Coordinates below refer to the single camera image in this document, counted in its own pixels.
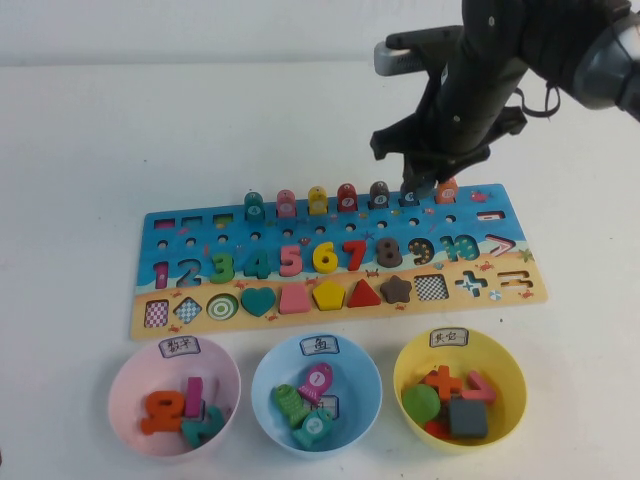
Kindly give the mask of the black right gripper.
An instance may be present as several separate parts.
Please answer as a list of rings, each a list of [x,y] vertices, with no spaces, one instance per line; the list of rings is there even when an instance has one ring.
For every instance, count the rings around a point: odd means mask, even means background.
[[[488,144],[504,134],[497,126],[509,97],[527,71],[518,59],[490,62],[472,54],[455,54],[440,76],[428,83],[416,111],[373,133],[374,157],[401,153],[401,190],[417,193],[424,173],[435,186],[483,161]]]

